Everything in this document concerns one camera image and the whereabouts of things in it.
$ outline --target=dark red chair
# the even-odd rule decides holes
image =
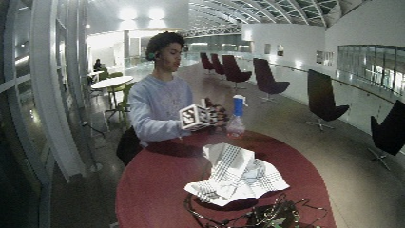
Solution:
[[[306,122],[306,124],[317,125],[321,131],[323,126],[334,128],[321,121],[334,121],[349,109],[349,105],[335,106],[331,79],[314,70],[307,71],[307,106],[318,119],[317,123]]]
[[[391,107],[391,111],[386,116],[383,122],[378,124],[377,119],[370,116],[370,135],[374,146],[382,151],[374,152],[370,148],[369,152],[375,156],[373,161],[379,161],[385,167],[390,170],[389,166],[383,162],[386,154],[393,156],[399,152],[405,144],[405,104],[395,101]]]
[[[214,67],[214,73],[219,75],[219,81],[223,81],[223,66],[221,62],[218,61],[217,54],[211,53],[211,61],[213,61],[213,67]]]
[[[250,79],[251,71],[241,72],[235,57],[233,55],[222,55],[222,67],[229,82],[234,82],[234,90],[245,87],[238,87],[238,83],[242,83]]]
[[[290,83],[289,82],[275,82],[274,76],[270,72],[270,68],[267,65],[267,60],[253,58],[253,67],[254,67],[254,75],[255,75],[255,84],[258,90],[266,93],[266,98],[261,97],[265,102],[274,102],[273,98],[269,98],[270,94],[282,93]]]
[[[210,62],[210,59],[207,58],[207,55],[205,52],[199,52],[199,59],[201,59],[203,69],[206,69],[210,74],[211,70],[214,69],[214,66],[213,66],[213,63]]]

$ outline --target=small round table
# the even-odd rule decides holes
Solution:
[[[217,221],[234,219],[251,211],[253,206],[271,204],[285,193],[287,200],[309,199],[309,205],[325,208],[327,214],[314,225],[335,228],[326,187],[314,166],[285,143],[250,131],[241,140],[230,140],[222,133],[199,131],[182,140],[156,142],[142,149],[129,162],[116,188],[114,211],[120,228],[201,227],[206,224],[206,220],[195,218],[185,209],[189,193],[183,187],[189,182],[201,181],[207,163],[201,154],[202,146],[215,143],[229,143],[253,151],[255,159],[274,165],[290,188],[267,192],[258,199],[239,199],[223,207],[191,196],[191,208],[198,214]],[[323,215],[323,211],[307,207],[301,207],[298,212],[302,224],[310,224]]]

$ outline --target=table leg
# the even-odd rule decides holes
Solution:
[[[112,111],[112,113],[116,113],[116,96],[114,96],[114,87],[112,86],[112,90],[113,90],[113,108],[110,110],[104,111],[104,113],[106,114],[108,112]]]

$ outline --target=glass roof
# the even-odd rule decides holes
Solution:
[[[189,0],[189,28],[278,23],[326,29],[365,0]]]

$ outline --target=red tabletop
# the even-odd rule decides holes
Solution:
[[[223,207],[203,203],[191,196],[191,208],[198,214],[217,221],[234,219],[249,212],[253,206],[271,204],[285,193],[287,200],[309,199],[309,205],[327,210],[326,217],[314,225],[335,227],[322,178],[298,151],[269,136],[250,131],[245,132],[241,140],[201,131],[182,140],[150,144],[128,164],[116,189],[114,211],[120,228],[201,227],[183,206],[189,194],[183,187],[189,182],[209,178],[206,174],[201,180],[209,163],[202,157],[202,146],[215,143],[229,143],[255,152],[254,158],[274,165],[290,188],[267,192],[258,199],[237,200]],[[306,224],[323,215],[323,211],[309,207],[298,207],[298,213],[299,222]],[[241,219],[237,225],[243,224],[245,219]]]

